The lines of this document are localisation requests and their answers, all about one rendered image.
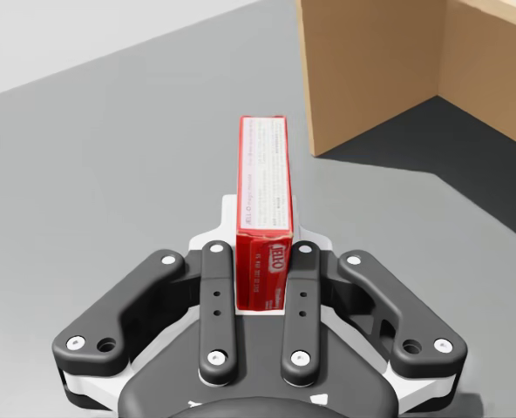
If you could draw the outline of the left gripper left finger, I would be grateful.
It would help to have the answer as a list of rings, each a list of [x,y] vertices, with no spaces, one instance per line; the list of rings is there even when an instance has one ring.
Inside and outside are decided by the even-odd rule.
[[[111,378],[123,373],[165,331],[198,312],[198,370],[223,386],[238,372],[234,258],[237,198],[221,201],[221,222],[190,239],[188,252],[150,254],[52,342],[65,376]]]

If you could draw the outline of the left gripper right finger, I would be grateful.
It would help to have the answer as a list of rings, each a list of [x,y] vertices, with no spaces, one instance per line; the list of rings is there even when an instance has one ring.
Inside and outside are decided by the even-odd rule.
[[[340,256],[304,240],[291,249],[285,293],[282,376],[298,387],[321,372],[321,328],[342,322],[384,367],[407,379],[457,379],[465,341],[370,253]]]

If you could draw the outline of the red carton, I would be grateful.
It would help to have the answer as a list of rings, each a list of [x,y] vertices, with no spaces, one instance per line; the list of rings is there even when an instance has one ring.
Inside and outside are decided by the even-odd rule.
[[[294,238],[285,117],[241,117],[236,209],[237,307],[281,310]]]

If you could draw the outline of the tall board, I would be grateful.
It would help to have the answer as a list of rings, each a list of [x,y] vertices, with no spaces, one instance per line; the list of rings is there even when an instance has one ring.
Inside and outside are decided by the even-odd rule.
[[[441,97],[516,142],[516,0],[295,0],[310,152]]]

